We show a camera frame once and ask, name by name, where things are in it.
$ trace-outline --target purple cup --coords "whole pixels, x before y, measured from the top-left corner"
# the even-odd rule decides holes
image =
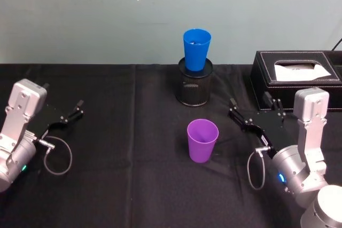
[[[210,120],[193,120],[188,125],[188,143],[190,158],[197,163],[210,159],[219,129]]]

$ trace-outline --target power cord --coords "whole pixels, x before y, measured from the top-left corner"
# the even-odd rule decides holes
[[[251,153],[251,155],[250,155],[250,157],[248,158],[248,161],[247,161],[248,181],[250,182],[251,187],[252,187],[254,190],[256,190],[256,191],[261,190],[261,189],[264,187],[264,185],[265,185],[265,180],[266,180],[266,168],[265,168],[265,161],[264,161],[264,159],[263,159],[263,154],[262,154],[262,152],[265,152],[265,151],[268,151],[268,150],[270,150],[270,147],[269,147],[269,146],[262,147],[262,148],[256,148],[256,149],[255,149],[255,152],[252,152],[252,153]],[[256,152],[259,154],[259,156],[260,156],[260,158],[261,158],[261,162],[262,162],[262,182],[261,182],[260,187],[255,187],[255,186],[253,185],[252,180],[251,180],[251,173],[250,173],[250,162],[251,162],[251,159],[252,159],[253,155],[254,155]]]
[[[44,166],[45,166],[45,169],[46,169],[49,173],[51,173],[51,174],[53,174],[53,175],[55,175],[55,176],[61,176],[61,175],[66,174],[66,173],[70,170],[71,165],[72,165],[72,163],[73,163],[73,154],[72,154],[72,151],[71,151],[69,145],[66,143],[66,141],[64,141],[63,139],[61,139],[61,138],[59,138],[59,137],[56,137],[56,136],[45,136],[44,138],[50,138],[50,139],[55,139],[55,140],[61,141],[62,143],[65,144],[65,146],[67,147],[67,149],[69,150],[69,153],[70,153],[70,162],[69,162],[68,168],[67,168],[66,170],[64,170],[63,172],[54,172],[54,171],[52,171],[52,170],[48,167],[48,165],[46,164],[46,160],[47,160],[47,158],[48,158],[49,153],[51,152],[51,150],[53,150],[53,149],[55,148],[55,146],[52,145],[52,144],[50,144],[50,143],[48,143],[47,141],[39,140],[39,143],[41,143],[42,145],[48,147],[48,150],[46,151],[46,154],[45,154],[45,156],[44,156]]]
[[[333,47],[332,51],[334,51],[336,49],[336,47],[342,42],[342,38],[339,40],[339,42],[337,42],[337,44]]]

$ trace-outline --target plastic cup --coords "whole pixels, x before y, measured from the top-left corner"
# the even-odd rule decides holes
[[[191,121],[188,125],[190,158],[197,163],[208,161],[218,137],[219,129],[210,120]]]
[[[185,66],[198,72],[204,68],[212,36],[203,29],[190,29],[183,35]]]

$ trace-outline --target white tissue paper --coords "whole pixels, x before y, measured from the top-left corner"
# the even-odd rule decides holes
[[[274,68],[277,81],[310,81],[331,75],[319,64],[275,65]]]

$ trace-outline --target cable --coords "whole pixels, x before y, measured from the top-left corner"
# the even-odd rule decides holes
[[[50,150],[51,150],[51,149],[49,148],[49,149],[47,150],[46,154],[45,154],[45,157],[44,157],[44,166],[45,166],[45,169],[46,169],[49,173],[51,173],[51,174],[53,174],[53,175],[55,175],[55,176],[61,176],[61,175],[66,174],[66,173],[70,170],[71,165],[72,165],[72,163],[73,163],[73,154],[72,154],[72,152],[71,152],[71,149],[70,149],[69,145],[66,143],[66,141],[64,141],[63,139],[60,139],[59,137],[55,137],[55,136],[45,136],[44,139],[45,139],[45,138],[50,138],[50,139],[55,139],[55,140],[61,141],[62,143],[64,143],[64,144],[66,145],[66,147],[68,148],[68,150],[69,150],[69,152],[70,152],[70,163],[69,163],[68,168],[67,168],[65,171],[63,171],[63,172],[53,172],[51,169],[48,168],[48,165],[46,164],[46,159],[48,158],[48,155],[49,155]]]
[[[337,44],[333,47],[332,51],[334,51],[336,49],[336,47],[342,42],[342,38],[339,40],[339,42],[337,42]]]
[[[252,180],[251,180],[251,174],[250,174],[250,162],[251,162],[251,158],[252,156],[254,155],[255,152],[252,152],[250,157],[248,158],[248,161],[247,161],[247,174],[248,174],[248,181],[250,182],[250,185],[253,189],[255,189],[256,191],[259,191],[263,188],[263,186],[265,185],[265,179],[266,179],[266,169],[265,169],[265,161],[262,157],[262,155],[260,155],[260,158],[261,158],[261,161],[262,161],[262,183],[260,185],[260,187],[255,187],[252,183]]]

